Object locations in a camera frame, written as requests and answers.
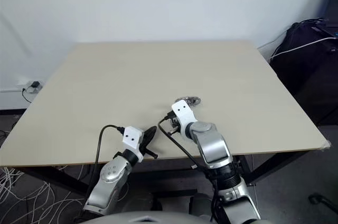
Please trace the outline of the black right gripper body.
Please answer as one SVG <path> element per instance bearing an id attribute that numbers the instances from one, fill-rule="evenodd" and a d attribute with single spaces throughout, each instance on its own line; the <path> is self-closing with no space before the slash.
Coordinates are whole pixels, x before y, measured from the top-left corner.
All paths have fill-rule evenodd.
<path id="1" fill-rule="evenodd" d="M 175 113 L 167 113 L 166 118 L 170 121 L 172 129 L 168 131 L 169 134 L 180 133 L 181 125 Z"/>

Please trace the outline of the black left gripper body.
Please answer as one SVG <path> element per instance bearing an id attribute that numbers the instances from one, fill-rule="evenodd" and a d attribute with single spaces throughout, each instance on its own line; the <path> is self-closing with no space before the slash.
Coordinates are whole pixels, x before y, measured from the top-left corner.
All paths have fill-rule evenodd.
<path id="1" fill-rule="evenodd" d="M 143 144 L 141 146 L 141 153 L 144 156 L 145 154 L 151 156 L 152 158 L 158 158 L 158 155 L 154 152 L 152 152 L 151 150 L 148 149 L 148 145 L 147 144 Z"/>

